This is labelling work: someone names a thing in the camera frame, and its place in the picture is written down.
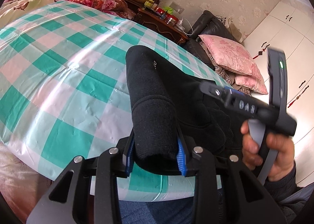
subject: white wardrobe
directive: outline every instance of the white wardrobe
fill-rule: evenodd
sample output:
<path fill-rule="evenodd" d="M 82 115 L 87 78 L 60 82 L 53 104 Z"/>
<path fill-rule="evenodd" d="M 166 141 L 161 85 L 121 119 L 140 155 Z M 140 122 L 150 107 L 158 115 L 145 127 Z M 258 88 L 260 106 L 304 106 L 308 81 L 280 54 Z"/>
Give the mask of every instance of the white wardrobe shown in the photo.
<path fill-rule="evenodd" d="M 295 159 L 297 183 L 314 182 L 314 24 L 313 19 L 283 3 L 278 5 L 243 42 L 252 57 L 267 45 L 285 52 L 288 72 L 287 112 L 297 119 Z M 269 90 L 267 50 L 254 59 Z M 268 103 L 268 95 L 253 93 Z"/>

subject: handheld controller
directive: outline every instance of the handheld controller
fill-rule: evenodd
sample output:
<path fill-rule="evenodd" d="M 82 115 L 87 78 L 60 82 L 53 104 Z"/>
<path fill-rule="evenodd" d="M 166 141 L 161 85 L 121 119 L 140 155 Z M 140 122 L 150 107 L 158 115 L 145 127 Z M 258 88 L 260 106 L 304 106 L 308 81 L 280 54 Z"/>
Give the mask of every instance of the handheld controller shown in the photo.
<path fill-rule="evenodd" d="M 267 135 L 272 132 L 294 136 L 296 132 L 296 121 L 286 112 L 288 81 L 283 52 L 268 49 L 268 73 L 269 105 L 229 87 L 220 87 L 209 82 L 200 84 L 203 93 L 222 101 L 225 108 L 249 118 L 250 135 L 259 145 L 258 154 L 263 158 L 263 164 L 256 167 L 253 173 L 262 184 L 265 183 L 278 154 L 276 150 L 267 148 Z"/>

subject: gray handle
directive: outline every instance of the gray handle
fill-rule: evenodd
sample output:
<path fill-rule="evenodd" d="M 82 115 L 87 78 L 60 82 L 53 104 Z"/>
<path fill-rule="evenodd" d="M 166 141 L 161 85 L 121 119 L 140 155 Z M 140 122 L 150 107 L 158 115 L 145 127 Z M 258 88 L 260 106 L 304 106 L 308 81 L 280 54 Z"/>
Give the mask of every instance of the gray handle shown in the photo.
<path fill-rule="evenodd" d="M 258 119 L 249 119 L 249 131 L 252 139 L 258 144 L 259 150 L 261 148 L 263 139 L 266 140 L 266 126 L 261 123 Z M 262 168 L 257 176 L 257 180 L 260 181 L 262 185 L 264 185 L 265 180 L 270 172 L 270 169 L 272 168 L 276 157 L 277 157 L 278 151 L 277 150 L 269 150 L 267 157 L 262 156 L 263 158 L 263 164 Z"/>

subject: gray sleeve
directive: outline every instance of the gray sleeve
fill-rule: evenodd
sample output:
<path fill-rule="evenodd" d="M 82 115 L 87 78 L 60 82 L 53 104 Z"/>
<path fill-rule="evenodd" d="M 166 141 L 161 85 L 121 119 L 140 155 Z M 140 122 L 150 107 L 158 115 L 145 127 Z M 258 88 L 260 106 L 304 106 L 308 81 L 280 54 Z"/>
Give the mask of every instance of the gray sleeve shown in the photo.
<path fill-rule="evenodd" d="M 297 191 L 296 163 L 294 164 L 292 171 L 286 177 L 277 182 L 269 182 L 266 180 L 264 187 L 276 202 L 280 202 L 288 196 L 291 196 Z"/>
<path fill-rule="evenodd" d="M 294 218 L 301 212 L 305 204 L 306 201 L 300 201 L 295 204 L 280 206 L 286 217 L 287 224 L 290 224 L 294 220 Z"/>

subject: wooden nightstand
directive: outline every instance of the wooden nightstand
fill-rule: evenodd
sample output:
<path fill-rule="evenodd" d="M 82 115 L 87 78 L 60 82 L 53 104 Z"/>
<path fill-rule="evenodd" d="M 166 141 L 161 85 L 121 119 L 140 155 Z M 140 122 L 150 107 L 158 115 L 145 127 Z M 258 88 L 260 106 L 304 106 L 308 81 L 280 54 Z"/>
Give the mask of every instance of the wooden nightstand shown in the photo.
<path fill-rule="evenodd" d="M 142 10 L 141 8 L 138 9 L 138 12 L 135 18 L 138 24 L 159 33 L 176 44 L 185 43 L 185 41 L 188 40 L 188 37 L 183 32 L 165 23 L 153 12 Z"/>

